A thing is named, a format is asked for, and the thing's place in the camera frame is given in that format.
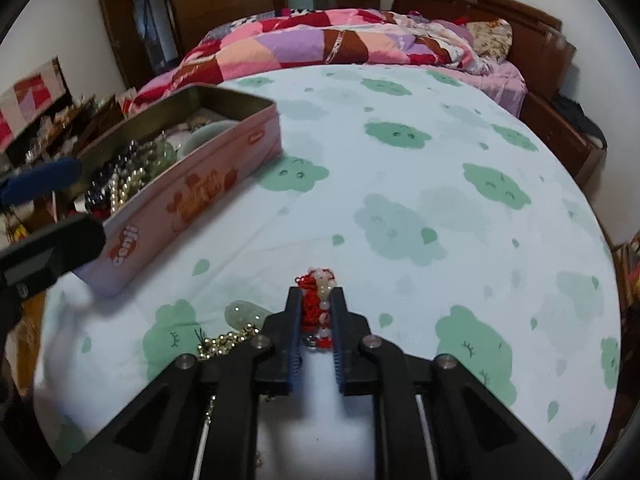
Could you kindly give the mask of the red bead tassel charm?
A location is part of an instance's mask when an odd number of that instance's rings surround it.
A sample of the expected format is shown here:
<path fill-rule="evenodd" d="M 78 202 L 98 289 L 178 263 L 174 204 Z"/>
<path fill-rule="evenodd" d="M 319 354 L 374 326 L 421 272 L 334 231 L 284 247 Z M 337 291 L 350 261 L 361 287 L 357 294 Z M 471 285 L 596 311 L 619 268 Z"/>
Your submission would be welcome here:
<path fill-rule="evenodd" d="M 330 293 L 336 287 L 334 272 L 329 268 L 310 268 L 295 279 L 302 291 L 300 332 L 311 347 L 329 350 L 332 347 L 330 327 Z"/>

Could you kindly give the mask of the green jade bangle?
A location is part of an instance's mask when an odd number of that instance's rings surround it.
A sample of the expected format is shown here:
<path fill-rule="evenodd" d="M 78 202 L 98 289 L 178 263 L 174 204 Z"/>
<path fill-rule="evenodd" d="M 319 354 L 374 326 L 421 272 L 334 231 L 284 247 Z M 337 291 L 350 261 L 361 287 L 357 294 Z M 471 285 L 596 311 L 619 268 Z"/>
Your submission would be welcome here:
<path fill-rule="evenodd" d="M 154 174 L 161 174 L 171 167 L 177 160 L 177 152 L 166 140 L 159 140 L 154 143 L 152 155 L 150 156 L 150 168 Z"/>

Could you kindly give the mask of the pale jade bangle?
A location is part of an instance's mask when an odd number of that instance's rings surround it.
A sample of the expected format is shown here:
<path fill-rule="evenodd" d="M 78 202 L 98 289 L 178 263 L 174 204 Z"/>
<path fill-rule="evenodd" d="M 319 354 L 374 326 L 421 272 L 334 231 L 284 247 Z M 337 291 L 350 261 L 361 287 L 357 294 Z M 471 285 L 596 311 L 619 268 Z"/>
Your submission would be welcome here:
<path fill-rule="evenodd" d="M 238 124 L 235 120 L 225 119 L 210 122 L 190 133 L 177 150 L 178 159 L 183 159 L 209 140 L 215 139 Z"/>

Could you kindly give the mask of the red cord jade pendant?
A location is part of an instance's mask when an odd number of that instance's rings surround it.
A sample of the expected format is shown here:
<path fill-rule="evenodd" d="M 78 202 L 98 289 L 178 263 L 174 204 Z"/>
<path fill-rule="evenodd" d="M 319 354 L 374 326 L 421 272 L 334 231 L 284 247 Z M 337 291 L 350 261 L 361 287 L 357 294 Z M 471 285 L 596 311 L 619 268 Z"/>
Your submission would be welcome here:
<path fill-rule="evenodd" d="M 270 314 L 267 309 L 246 300 L 234 300 L 224 308 L 224 319 L 234 330 L 242 330 L 247 324 L 261 330 Z"/>

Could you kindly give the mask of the cluttered wooden side cabinet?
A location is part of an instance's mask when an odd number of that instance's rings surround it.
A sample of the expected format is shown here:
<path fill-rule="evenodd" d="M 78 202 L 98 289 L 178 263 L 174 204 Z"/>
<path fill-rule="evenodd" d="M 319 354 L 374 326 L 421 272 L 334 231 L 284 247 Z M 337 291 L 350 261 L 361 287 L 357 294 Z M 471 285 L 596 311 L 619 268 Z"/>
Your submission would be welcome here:
<path fill-rule="evenodd" d="M 1 152 L 1 156 L 17 168 L 40 158 L 54 157 L 66 141 L 73 139 L 76 146 L 72 154 L 76 155 L 123 119 L 122 107 L 114 96 L 100 102 L 95 96 L 77 101 L 68 92 Z"/>

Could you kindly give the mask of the television screen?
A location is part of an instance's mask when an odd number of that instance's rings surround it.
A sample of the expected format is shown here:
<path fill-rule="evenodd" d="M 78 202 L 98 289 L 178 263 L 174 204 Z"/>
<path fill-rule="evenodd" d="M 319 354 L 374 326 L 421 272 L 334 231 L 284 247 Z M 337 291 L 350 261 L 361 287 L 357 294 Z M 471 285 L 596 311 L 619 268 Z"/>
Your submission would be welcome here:
<path fill-rule="evenodd" d="M 1 151 L 18 139 L 51 105 L 68 94 L 58 58 L 38 66 L 1 95 Z"/>

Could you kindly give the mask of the pink metal tin box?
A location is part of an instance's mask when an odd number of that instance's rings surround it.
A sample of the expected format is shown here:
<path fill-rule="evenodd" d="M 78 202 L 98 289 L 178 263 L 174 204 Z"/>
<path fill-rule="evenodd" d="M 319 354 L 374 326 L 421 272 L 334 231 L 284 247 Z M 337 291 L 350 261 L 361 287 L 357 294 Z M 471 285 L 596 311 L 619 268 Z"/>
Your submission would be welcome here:
<path fill-rule="evenodd" d="M 210 122 L 238 124 L 161 174 L 150 168 L 154 143 L 177 151 Z M 81 198 L 104 177 L 105 247 L 75 275 L 115 296 L 204 211 L 282 152 L 277 105 L 215 86 L 191 86 L 111 128 L 79 153 L 82 175 L 70 188 Z"/>

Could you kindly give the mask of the cloud pattern tablecloth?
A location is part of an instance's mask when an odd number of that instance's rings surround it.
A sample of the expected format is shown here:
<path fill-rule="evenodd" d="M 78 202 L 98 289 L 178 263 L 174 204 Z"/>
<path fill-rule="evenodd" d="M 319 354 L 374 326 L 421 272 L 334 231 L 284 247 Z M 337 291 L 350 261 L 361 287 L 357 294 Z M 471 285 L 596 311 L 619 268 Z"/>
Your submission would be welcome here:
<path fill-rule="evenodd" d="M 405 352 L 459 359 L 577 479 L 620 369 L 608 243 L 522 122 L 432 70 L 308 66 L 235 81 L 277 105 L 282 152 L 204 211 L 115 296 L 47 294 L 35 411 L 69 460 L 176 356 L 282 310 L 329 268 L 350 310 Z"/>

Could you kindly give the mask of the patchwork quilt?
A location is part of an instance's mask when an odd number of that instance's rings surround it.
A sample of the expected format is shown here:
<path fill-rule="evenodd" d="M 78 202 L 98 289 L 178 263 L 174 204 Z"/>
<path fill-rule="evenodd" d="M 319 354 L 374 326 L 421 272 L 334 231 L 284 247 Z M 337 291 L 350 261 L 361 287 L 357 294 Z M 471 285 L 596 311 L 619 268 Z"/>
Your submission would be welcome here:
<path fill-rule="evenodd" d="M 451 28 L 415 15 L 333 9 L 245 22 L 203 40 L 167 77 L 137 94 L 137 114 L 190 84 L 222 84 L 287 68 L 316 65 L 444 66 L 485 76 L 490 65 Z"/>

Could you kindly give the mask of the wooden nightstand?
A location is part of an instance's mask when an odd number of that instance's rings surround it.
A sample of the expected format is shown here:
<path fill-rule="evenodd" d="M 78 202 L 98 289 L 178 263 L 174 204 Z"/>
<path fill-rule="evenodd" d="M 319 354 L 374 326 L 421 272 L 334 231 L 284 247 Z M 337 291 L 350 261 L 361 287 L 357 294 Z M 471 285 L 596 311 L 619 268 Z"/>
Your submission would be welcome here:
<path fill-rule="evenodd" d="M 579 132 L 548 101 L 536 94 L 529 93 L 525 97 L 520 119 L 585 191 L 604 163 L 605 149 Z"/>

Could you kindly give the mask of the colourful patterned cushion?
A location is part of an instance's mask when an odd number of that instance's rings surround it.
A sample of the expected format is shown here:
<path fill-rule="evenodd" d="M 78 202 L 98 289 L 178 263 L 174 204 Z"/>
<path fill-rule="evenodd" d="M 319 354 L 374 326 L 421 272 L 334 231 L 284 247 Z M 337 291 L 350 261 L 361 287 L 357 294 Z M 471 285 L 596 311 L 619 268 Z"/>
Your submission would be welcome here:
<path fill-rule="evenodd" d="M 623 297 L 627 307 L 639 302 L 640 275 L 640 232 L 634 234 L 631 240 L 616 249 L 620 274 L 622 274 Z"/>

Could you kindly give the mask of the dark clothes on nightstand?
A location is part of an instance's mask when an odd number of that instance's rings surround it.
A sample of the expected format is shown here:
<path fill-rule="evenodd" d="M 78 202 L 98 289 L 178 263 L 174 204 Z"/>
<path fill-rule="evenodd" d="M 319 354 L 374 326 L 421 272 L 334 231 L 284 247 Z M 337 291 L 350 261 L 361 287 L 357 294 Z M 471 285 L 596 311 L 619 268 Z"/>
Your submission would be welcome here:
<path fill-rule="evenodd" d="M 552 98 L 551 105 L 577 132 L 588 138 L 597 148 L 608 149 L 608 141 L 602 129 L 585 114 L 578 102 L 558 93 Z"/>

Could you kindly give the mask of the floral pillow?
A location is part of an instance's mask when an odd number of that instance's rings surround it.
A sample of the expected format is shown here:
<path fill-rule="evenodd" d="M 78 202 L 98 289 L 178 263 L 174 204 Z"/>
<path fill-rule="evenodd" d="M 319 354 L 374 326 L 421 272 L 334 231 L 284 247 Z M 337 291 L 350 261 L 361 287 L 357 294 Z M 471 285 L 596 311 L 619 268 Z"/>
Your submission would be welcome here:
<path fill-rule="evenodd" d="M 492 21 L 469 22 L 465 25 L 473 38 L 473 49 L 481 58 L 501 63 L 509 55 L 513 30 L 503 18 Z"/>

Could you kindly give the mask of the wooden bed with pink sheet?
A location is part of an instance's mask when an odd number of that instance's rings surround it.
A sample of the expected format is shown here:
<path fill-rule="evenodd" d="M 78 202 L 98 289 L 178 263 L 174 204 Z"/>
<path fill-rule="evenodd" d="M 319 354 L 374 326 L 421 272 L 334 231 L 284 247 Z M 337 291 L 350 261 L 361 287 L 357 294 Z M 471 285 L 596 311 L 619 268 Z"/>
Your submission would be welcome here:
<path fill-rule="evenodd" d="M 508 62 L 547 99 L 575 55 L 558 18 L 515 0 L 394 0 L 388 11 L 256 14 L 209 32 L 175 70 L 152 79 L 133 115 L 189 84 L 221 84 L 286 68 L 434 66 L 487 77 Z"/>

